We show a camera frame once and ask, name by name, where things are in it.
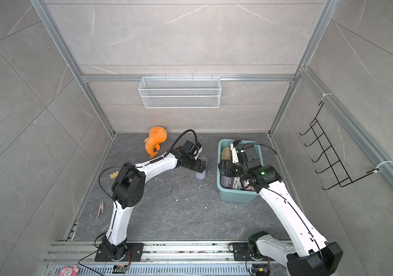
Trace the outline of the newspaper case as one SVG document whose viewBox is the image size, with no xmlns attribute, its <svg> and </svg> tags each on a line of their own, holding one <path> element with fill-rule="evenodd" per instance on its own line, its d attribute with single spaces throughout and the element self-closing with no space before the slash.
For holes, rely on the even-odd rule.
<svg viewBox="0 0 393 276">
<path fill-rule="evenodd" d="M 241 179 L 239 177 L 223 177 L 221 186 L 225 189 L 242 189 Z"/>
</svg>

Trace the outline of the purple fabric case top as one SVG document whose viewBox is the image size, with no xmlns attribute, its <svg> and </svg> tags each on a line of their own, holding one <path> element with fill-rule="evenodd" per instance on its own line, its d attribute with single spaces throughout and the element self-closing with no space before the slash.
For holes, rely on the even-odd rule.
<svg viewBox="0 0 393 276">
<path fill-rule="evenodd" d="M 201 156 L 198 158 L 201 163 L 199 164 L 198 171 L 195 173 L 195 178 L 199 181 L 203 181 L 206 179 L 207 171 L 208 171 L 208 158 L 205 156 Z"/>
</svg>

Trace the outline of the teal plastic storage box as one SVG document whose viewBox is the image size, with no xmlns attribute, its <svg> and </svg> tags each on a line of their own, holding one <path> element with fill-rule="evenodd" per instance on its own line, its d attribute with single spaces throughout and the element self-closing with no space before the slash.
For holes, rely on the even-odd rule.
<svg viewBox="0 0 393 276">
<path fill-rule="evenodd" d="M 255 141 L 222 139 L 218 144 L 218 164 L 221 161 L 220 153 L 222 148 L 229 146 L 232 150 L 232 161 L 240 163 L 245 167 L 245 175 L 241 179 L 242 189 L 225 189 L 221 186 L 222 178 L 219 170 L 217 171 L 217 186 L 219 198 L 225 202 L 249 204 L 258 197 L 253 184 L 256 178 L 252 176 L 252 171 L 263 167 L 262 151 Z"/>
</svg>

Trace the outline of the tan fabric case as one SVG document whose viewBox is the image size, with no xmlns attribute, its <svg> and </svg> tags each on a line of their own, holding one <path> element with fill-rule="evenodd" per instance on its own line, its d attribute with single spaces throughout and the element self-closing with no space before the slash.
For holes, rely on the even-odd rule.
<svg viewBox="0 0 393 276">
<path fill-rule="evenodd" d="M 226 161 L 231 161 L 232 160 L 232 150 L 229 146 L 222 148 L 221 153 L 220 153 L 220 159 L 226 160 Z"/>
</svg>

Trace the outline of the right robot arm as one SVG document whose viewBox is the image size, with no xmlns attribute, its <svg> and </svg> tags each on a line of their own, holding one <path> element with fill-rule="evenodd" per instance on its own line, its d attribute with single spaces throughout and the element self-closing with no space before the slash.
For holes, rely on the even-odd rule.
<svg viewBox="0 0 393 276">
<path fill-rule="evenodd" d="M 257 143 L 232 141 L 232 157 L 221 159 L 218 171 L 221 177 L 229 179 L 230 189 L 256 192 L 276 214 L 291 243 L 277 240 L 265 231 L 258 232 L 248 239 L 250 257 L 273 259 L 291 276 L 334 274 L 343 256 L 342 248 L 329 242 L 309 222 L 275 168 L 262 164 L 256 146 Z"/>
</svg>

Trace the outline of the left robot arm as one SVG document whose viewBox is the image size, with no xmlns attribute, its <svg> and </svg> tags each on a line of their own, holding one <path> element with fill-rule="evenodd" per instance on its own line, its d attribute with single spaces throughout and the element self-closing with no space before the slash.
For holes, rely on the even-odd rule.
<svg viewBox="0 0 393 276">
<path fill-rule="evenodd" d="M 98 246 L 96 262 L 119 262 L 130 260 L 127 248 L 127 230 L 134 207 L 141 201 L 145 183 L 157 175 L 178 167 L 184 167 L 204 174 L 207 162 L 199 159 L 202 152 L 194 130 L 188 129 L 179 135 L 163 155 L 158 155 L 160 144 L 167 140 L 167 132 L 162 127 L 154 127 L 144 140 L 146 151 L 151 160 L 144 163 L 125 163 L 115 177 L 112 194 L 113 213 L 107 232 L 100 235 L 102 243 Z"/>
</svg>

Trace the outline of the orange plush whale toy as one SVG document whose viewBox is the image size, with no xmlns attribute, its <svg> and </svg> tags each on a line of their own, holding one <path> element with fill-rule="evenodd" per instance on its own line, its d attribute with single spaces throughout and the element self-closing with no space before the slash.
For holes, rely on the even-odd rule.
<svg viewBox="0 0 393 276">
<path fill-rule="evenodd" d="M 145 150 L 147 154 L 153 159 L 160 151 L 161 143 L 167 140 L 167 131 L 163 127 L 154 126 L 149 130 L 149 136 L 144 140 Z"/>
</svg>

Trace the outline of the gold binder clip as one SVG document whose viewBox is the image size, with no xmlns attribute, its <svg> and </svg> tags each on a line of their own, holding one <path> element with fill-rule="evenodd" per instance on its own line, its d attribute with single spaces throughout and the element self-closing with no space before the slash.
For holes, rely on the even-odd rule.
<svg viewBox="0 0 393 276">
<path fill-rule="evenodd" d="M 119 172 L 118 171 L 116 171 L 116 172 L 114 172 L 114 173 L 112 173 L 112 174 L 110 174 L 110 179 L 115 179 L 115 178 L 117 178 L 118 177 L 118 175 L 119 175 Z"/>
</svg>

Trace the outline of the wooden clothes peg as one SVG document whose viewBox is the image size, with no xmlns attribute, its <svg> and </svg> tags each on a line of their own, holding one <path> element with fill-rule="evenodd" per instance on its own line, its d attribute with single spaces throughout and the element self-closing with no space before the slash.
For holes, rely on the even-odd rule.
<svg viewBox="0 0 393 276">
<path fill-rule="evenodd" d="M 96 219 L 99 219 L 100 216 L 104 213 L 104 207 L 105 207 L 104 202 L 101 202 L 98 208 Z"/>
</svg>

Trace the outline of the pink toy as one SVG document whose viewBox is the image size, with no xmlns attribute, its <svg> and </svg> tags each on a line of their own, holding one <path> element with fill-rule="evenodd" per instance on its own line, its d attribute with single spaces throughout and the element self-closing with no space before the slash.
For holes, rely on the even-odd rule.
<svg viewBox="0 0 393 276">
<path fill-rule="evenodd" d="M 77 276 L 79 273 L 79 267 L 77 265 L 65 266 L 59 271 L 58 276 Z"/>
</svg>

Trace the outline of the metal base rail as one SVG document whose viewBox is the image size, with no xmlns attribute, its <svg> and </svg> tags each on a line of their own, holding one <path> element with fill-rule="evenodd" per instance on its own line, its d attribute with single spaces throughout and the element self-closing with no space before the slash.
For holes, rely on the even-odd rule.
<svg viewBox="0 0 393 276">
<path fill-rule="evenodd" d="M 131 254 L 116 262 L 93 242 L 53 242 L 41 254 L 46 276 L 78 266 L 80 276 L 285 276 L 287 270 L 265 257 L 251 258 L 238 241 L 135 241 Z"/>
</svg>

